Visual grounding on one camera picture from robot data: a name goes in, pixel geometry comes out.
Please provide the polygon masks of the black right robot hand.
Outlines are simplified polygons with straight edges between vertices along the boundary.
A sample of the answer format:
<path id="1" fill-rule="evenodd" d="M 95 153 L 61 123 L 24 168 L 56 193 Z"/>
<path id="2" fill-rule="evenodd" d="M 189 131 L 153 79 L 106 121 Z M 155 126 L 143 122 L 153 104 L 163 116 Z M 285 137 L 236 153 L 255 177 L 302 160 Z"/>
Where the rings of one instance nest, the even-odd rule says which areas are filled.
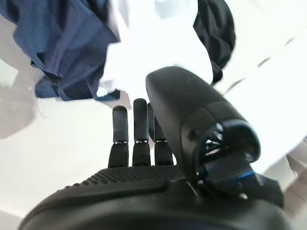
<path id="1" fill-rule="evenodd" d="M 134 109 L 137 166 L 102 169 L 40 202 L 22 230 L 290 230 L 277 181 L 253 171 L 260 142 L 212 86 L 179 67 L 146 77 L 154 114 Z"/>

